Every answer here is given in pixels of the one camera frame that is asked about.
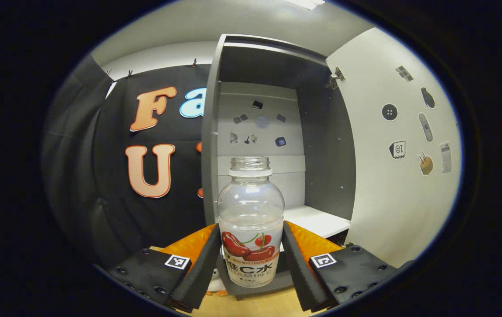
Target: plastic bottle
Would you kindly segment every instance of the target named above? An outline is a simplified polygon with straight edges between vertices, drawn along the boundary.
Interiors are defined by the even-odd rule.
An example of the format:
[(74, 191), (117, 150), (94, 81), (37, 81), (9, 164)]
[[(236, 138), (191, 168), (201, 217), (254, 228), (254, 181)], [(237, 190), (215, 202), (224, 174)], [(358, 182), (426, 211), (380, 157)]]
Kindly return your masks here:
[(284, 198), (269, 181), (269, 160), (233, 157), (227, 184), (217, 199), (217, 222), (229, 278), (248, 288), (265, 286), (275, 277)]

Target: bottle label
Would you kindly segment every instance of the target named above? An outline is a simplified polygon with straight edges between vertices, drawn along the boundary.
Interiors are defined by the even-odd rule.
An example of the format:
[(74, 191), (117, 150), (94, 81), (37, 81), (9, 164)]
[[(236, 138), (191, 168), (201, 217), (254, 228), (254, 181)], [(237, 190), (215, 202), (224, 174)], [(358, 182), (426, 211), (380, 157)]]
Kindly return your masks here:
[(220, 223), (221, 242), (229, 277), (242, 284), (270, 281), (276, 272), (282, 225), (261, 232), (237, 231)]

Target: bottle neck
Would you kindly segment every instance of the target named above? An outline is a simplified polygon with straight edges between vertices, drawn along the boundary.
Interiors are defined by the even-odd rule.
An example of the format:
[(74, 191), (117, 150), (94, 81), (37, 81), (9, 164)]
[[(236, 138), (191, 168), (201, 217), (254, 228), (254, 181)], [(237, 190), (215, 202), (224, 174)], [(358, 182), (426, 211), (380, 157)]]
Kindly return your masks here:
[(241, 177), (241, 176), (231, 176), (231, 183), (237, 184), (265, 184), (269, 182), (268, 176), (261, 177)]

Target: open cabinet door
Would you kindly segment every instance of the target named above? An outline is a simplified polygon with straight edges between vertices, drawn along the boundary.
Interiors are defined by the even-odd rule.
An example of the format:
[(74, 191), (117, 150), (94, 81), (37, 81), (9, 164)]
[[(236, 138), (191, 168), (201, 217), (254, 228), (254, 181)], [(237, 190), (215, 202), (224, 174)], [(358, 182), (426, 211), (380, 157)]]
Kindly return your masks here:
[(346, 242), (400, 267), (432, 242), (456, 199), (462, 142), (454, 109), (426, 65), (377, 28), (326, 61), (344, 76), (335, 81), (355, 141), (355, 206)]

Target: ceiling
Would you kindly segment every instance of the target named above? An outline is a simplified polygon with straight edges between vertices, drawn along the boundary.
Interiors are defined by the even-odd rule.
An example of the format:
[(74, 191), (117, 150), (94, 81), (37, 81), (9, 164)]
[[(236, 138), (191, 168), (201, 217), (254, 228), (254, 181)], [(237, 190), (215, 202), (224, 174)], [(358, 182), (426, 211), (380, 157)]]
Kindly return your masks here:
[(284, 0), (177, 0), (119, 30), (92, 56), (104, 65), (147, 48), (217, 41), (223, 33), (275, 38), (328, 56), (372, 27), (329, 2), (307, 10)]

